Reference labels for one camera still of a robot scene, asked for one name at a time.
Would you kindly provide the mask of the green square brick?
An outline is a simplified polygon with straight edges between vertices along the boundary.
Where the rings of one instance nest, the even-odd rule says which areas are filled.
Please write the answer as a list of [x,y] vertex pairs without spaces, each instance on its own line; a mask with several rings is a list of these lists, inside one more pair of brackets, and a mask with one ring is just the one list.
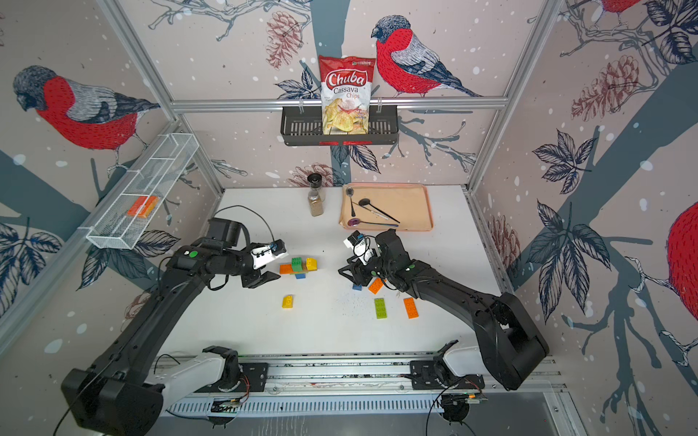
[[302,273],[305,270],[304,264],[303,264],[303,259],[301,257],[293,258],[291,266],[292,266],[292,271],[294,274]]

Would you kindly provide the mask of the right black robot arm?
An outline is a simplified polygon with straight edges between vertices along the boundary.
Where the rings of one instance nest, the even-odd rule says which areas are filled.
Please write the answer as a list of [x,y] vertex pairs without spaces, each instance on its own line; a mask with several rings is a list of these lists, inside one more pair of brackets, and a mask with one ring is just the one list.
[[411,258],[394,230],[369,236],[358,231],[344,241],[352,251],[338,274],[355,285],[388,284],[416,300],[432,303],[465,323],[477,346],[447,343],[434,358],[437,379],[452,384],[481,365],[505,389],[518,389],[550,352],[521,301],[510,292],[486,294],[447,278]]

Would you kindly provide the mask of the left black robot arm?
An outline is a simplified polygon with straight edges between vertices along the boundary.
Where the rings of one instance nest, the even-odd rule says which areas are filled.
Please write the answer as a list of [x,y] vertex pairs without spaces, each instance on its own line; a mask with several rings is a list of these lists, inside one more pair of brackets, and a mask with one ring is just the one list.
[[107,435],[145,435],[163,410],[205,385],[236,387],[243,373],[235,350],[209,346],[196,358],[155,375],[151,367],[189,305],[221,275],[254,289],[278,279],[265,267],[286,256],[285,243],[246,240],[238,222],[212,218],[206,236],[181,246],[160,274],[156,291],[107,350],[86,370],[62,381],[67,414],[84,429]]

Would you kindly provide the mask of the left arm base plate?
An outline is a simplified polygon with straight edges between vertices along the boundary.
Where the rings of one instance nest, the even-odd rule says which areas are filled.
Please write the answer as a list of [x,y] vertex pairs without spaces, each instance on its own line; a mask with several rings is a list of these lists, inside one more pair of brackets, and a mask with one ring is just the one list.
[[240,378],[236,383],[230,381],[217,381],[205,385],[196,393],[239,393],[264,392],[269,371],[268,363],[241,363]]

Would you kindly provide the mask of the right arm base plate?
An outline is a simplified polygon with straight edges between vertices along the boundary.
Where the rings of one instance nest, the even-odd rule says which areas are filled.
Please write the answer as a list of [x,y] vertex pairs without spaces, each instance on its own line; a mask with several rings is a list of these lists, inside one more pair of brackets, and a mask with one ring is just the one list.
[[407,379],[416,391],[430,391],[449,387],[450,389],[475,390],[485,388],[481,374],[456,376],[444,364],[434,361],[410,361]]

